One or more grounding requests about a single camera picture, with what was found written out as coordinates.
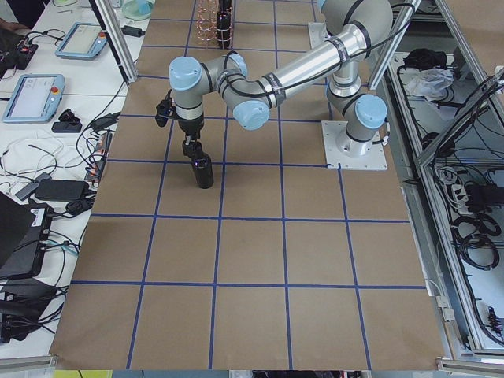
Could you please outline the teach pendant near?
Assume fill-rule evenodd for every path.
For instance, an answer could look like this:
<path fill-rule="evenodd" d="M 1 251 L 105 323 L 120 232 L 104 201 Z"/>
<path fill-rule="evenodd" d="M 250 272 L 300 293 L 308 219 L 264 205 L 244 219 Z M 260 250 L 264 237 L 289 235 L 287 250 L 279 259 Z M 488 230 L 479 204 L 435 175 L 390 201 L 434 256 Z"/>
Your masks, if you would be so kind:
<path fill-rule="evenodd" d="M 2 115 L 6 124 L 50 121 L 65 89 L 62 74 L 23 74 L 17 82 Z"/>

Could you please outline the aluminium frame post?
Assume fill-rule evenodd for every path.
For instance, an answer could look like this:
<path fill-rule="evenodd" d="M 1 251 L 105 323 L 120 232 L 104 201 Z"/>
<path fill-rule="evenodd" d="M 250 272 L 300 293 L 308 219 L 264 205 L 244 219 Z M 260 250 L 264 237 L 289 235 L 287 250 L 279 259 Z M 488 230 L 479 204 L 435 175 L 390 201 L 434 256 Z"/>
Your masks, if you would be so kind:
<path fill-rule="evenodd" d="M 138 77 L 131 52 L 126 43 L 117 15 L 106 0 L 89 0 L 102 30 L 105 32 L 113 57 L 125 83 L 134 83 Z"/>

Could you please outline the teach pendant far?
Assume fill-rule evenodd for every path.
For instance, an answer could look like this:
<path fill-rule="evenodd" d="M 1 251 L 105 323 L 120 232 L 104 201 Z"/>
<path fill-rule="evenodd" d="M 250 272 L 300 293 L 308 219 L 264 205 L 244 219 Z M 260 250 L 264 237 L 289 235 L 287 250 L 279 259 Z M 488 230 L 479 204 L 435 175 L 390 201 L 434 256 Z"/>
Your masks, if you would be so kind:
<path fill-rule="evenodd" d="M 55 55 L 64 59 L 94 60 L 107 44 L 99 24 L 76 22 L 58 45 Z"/>

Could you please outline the black power adapter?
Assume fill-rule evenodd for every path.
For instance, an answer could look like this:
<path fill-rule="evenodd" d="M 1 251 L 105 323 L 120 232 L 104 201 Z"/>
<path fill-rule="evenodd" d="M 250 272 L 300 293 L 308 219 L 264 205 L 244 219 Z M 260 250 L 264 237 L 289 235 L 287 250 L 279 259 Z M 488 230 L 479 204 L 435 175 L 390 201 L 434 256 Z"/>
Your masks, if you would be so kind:
<path fill-rule="evenodd" d="M 121 28 L 124 35 L 140 38 L 145 35 L 145 31 L 141 28 L 133 27 L 130 25 L 125 25 Z"/>

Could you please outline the green glass plate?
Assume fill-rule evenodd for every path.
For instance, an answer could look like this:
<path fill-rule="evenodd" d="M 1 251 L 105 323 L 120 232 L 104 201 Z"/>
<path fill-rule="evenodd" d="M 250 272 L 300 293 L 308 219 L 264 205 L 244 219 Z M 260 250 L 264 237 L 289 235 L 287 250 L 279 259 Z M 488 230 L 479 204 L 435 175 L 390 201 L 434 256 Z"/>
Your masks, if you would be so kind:
<path fill-rule="evenodd" d="M 130 20 L 146 20 L 151 17 L 154 2 L 148 0 L 124 1 L 122 5 L 123 15 Z"/>

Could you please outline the teach pendant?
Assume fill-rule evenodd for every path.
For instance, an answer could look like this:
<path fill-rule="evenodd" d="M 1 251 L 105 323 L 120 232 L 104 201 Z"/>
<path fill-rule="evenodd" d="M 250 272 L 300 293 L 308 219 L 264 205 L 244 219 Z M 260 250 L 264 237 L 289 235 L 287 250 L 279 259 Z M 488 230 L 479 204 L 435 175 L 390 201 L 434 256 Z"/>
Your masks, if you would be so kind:
<path fill-rule="evenodd" d="M 50 121 L 65 89 L 62 74 L 23 74 L 17 82 L 2 115 L 6 124 Z"/>
<path fill-rule="evenodd" d="M 55 55 L 64 59 L 94 60 L 107 44 L 99 24 L 76 22 L 58 45 Z"/>

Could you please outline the dark wine bottle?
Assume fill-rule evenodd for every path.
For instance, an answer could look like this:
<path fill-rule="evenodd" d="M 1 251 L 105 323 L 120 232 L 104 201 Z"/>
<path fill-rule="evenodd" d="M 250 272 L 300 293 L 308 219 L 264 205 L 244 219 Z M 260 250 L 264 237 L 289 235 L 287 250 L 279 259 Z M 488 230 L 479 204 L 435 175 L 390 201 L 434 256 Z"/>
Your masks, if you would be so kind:
<path fill-rule="evenodd" d="M 195 157 L 193 154 L 191 166 L 196 182 L 201 189 L 208 189 L 213 186 L 212 161 L 207 153 L 204 152 L 202 157 Z"/>

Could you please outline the black webcam on stand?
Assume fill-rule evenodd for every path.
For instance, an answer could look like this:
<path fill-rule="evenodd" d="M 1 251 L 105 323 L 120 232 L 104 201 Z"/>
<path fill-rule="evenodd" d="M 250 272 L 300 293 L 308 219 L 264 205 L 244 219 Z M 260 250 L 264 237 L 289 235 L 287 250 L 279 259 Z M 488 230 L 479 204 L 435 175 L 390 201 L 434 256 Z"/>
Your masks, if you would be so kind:
<path fill-rule="evenodd" d="M 71 109 L 66 109 L 52 125 L 54 133 L 80 133 L 82 123 Z"/>

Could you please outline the dark wine bottle front basket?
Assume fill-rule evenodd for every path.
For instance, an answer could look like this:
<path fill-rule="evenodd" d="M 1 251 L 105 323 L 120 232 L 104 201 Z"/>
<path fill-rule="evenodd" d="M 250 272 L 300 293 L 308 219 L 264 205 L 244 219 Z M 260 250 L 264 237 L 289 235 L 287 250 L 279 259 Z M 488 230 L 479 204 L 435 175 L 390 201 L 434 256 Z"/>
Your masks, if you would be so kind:
<path fill-rule="evenodd" d="M 217 44 L 221 49 L 228 49 L 232 40 L 232 0 L 219 0 L 217 11 Z"/>

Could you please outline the crumpled white cloth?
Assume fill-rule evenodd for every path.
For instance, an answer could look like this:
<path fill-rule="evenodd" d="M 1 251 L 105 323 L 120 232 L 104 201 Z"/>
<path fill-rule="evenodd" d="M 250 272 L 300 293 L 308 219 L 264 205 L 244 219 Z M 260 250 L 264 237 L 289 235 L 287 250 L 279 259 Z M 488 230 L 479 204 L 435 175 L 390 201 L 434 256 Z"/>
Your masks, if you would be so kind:
<path fill-rule="evenodd" d="M 447 88 L 454 82 L 454 74 L 448 69 L 428 69 L 413 75 L 405 87 L 409 96 L 424 97 L 428 101 L 441 100 Z"/>

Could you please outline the black laptop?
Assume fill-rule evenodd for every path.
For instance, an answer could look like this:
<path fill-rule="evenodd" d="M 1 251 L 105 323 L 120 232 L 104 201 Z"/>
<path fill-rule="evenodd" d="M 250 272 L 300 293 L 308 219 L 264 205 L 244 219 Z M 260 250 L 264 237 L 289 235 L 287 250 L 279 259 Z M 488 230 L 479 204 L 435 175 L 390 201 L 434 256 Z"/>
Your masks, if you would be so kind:
<path fill-rule="evenodd" d="M 39 275 L 53 208 L 46 203 L 21 205 L 1 194 L 1 279 Z"/>

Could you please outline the black power brick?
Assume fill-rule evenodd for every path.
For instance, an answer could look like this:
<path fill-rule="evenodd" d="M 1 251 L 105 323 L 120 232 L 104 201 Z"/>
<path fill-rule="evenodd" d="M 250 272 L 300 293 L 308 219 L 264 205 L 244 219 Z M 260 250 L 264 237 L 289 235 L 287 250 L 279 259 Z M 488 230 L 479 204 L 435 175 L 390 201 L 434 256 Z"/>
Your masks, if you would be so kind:
<path fill-rule="evenodd" d="M 35 190 L 35 197 L 40 200 L 68 202 L 81 199 L 87 189 L 85 181 L 44 179 Z"/>

